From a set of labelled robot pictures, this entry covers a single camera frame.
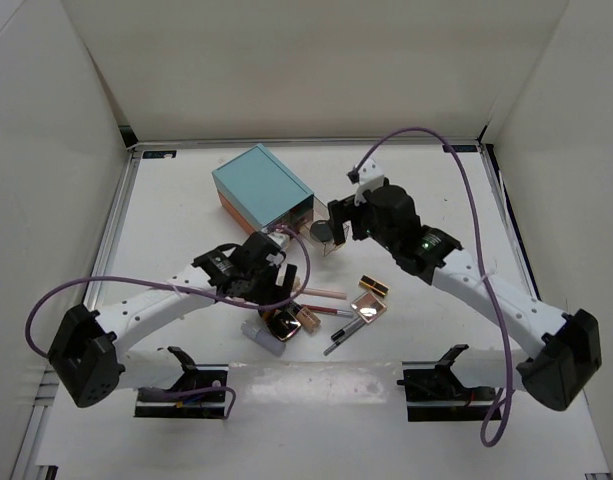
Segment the clear drawer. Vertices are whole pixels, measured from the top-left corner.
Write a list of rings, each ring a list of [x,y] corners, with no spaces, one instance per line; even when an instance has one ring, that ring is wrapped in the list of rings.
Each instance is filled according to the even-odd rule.
[[[322,257],[341,248],[334,242],[327,207],[317,199],[312,206],[298,206],[288,214],[288,226],[307,241]]]

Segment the black gold square compact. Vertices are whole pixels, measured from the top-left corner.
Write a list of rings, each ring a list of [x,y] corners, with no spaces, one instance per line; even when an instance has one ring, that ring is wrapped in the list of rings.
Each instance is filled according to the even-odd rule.
[[[301,323],[285,310],[267,312],[263,320],[270,334],[281,342],[290,340],[302,328]]]

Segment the round black compact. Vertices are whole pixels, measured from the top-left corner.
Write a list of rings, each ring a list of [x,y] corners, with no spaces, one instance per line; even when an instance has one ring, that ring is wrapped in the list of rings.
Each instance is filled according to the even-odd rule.
[[[309,228],[310,239],[319,244],[332,242],[332,234],[326,220],[314,221]]]

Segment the pink tube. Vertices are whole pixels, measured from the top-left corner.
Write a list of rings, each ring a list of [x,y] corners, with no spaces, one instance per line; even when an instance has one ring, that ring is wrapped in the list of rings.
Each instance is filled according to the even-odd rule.
[[[304,288],[302,290],[302,293],[304,295],[316,296],[316,297],[322,297],[322,298],[332,298],[332,299],[339,299],[339,300],[347,299],[347,294],[345,292],[334,291],[334,290]]]

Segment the red lip gloss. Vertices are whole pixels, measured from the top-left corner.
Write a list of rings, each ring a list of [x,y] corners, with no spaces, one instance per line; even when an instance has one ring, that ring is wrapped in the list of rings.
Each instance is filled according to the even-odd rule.
[[[354,313],[352,311],[332,307],[305,305],[305,308],[308,308],[314,313],[323,315],[340,316],[345,318],[352,318],[354,316]]]

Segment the black gold lipstick case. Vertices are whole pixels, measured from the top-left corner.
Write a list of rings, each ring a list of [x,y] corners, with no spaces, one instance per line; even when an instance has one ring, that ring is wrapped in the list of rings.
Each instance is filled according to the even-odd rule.
[[[380,282],[368,275],[363,275],[360,278],[358,285],[361,288],[372,292],[374,295],[380,298],[385,298],[389,293],[388,286],[386,286],[383,282]]]

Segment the black silver eyeliner pen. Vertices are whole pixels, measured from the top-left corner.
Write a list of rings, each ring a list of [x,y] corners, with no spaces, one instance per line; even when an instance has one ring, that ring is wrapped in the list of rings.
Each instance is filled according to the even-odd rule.
[[[348,338],[354,335],[358,330],[366,325],[365,321],[357,318],[353,322],[347,324],[342,329],[338,330],[331,336],[332,344],[323,352],[324,356],[330,355]]]

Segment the teal orange drawer organizer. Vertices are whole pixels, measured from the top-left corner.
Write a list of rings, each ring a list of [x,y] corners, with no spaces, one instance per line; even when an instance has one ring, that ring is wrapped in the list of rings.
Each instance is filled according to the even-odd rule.
[[[212,171],[222,206],[248,232],[276,224],[297,231],[313,220],[315,194],[257,144]]]

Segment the eyeshadow palette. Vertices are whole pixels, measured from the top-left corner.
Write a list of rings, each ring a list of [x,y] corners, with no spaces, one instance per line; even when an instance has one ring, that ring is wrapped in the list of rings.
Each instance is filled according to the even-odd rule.
[[[371,324],[386,312],[387,305],[379,296],[365,292],[350,302],[350,308],[362,321]]]

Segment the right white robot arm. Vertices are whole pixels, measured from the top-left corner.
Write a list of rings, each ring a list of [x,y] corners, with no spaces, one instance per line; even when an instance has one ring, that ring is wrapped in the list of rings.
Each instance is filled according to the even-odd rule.
[[[566,410],[601,367],[599,324],[592,314],[566,313],[503,279],[483,278],[458,240],[422,224],[402,187],[379,187],[362,203],[353,196],[332,200],[327,210],[336,244],[345,243],[349,225],[354,239],[376,241],[404,272],[505,325],[527,356],[517,366],[521,385],[543,406]]]

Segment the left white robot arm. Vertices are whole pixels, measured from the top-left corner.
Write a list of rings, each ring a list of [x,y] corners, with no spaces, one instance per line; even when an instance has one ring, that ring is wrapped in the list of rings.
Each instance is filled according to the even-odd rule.
[[[46,357],[73,403],[92,407],[120,389],[165,400],[200,393],[191,356],[178,347],[136,345],[185,315],[217,304],[257,312],[292,299],[297,267],[285,261],[293,235],[254,232],[243,244],[219,245],[165,282],[138,280],[142,292],[115,304],[68,309]]]

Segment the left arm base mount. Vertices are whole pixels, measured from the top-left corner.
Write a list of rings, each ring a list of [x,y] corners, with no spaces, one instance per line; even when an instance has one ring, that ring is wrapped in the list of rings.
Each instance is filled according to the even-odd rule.
[[[227,420],[236,401],[228,385],[225,364],[197,364],[181,348],[168,347],[172,366],[180,375],[166,380],[163,387],[144,386],[137,390],[135,418]]]

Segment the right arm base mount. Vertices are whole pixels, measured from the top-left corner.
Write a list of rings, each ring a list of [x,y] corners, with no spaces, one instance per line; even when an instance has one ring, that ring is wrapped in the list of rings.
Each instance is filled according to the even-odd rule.
[[[491,387],[466,387],[452,372],[456,359],[469,349],[457,344],[437,361],[403,362],[397,380],[405,394],[407,420],[421,422],[483,421],[496,395]]]

